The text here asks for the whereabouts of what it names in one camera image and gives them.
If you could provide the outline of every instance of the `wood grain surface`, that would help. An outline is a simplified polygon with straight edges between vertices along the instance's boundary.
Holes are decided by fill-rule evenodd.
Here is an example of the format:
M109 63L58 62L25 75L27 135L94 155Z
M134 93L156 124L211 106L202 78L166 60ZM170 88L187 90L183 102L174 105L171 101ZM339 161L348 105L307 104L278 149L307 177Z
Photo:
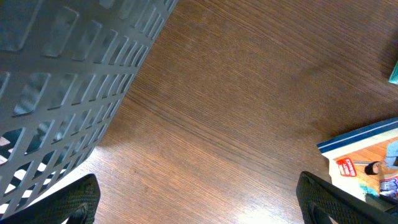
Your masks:
M316 143L398 115L398 3L180 0L79 172L97 223L302 223Z

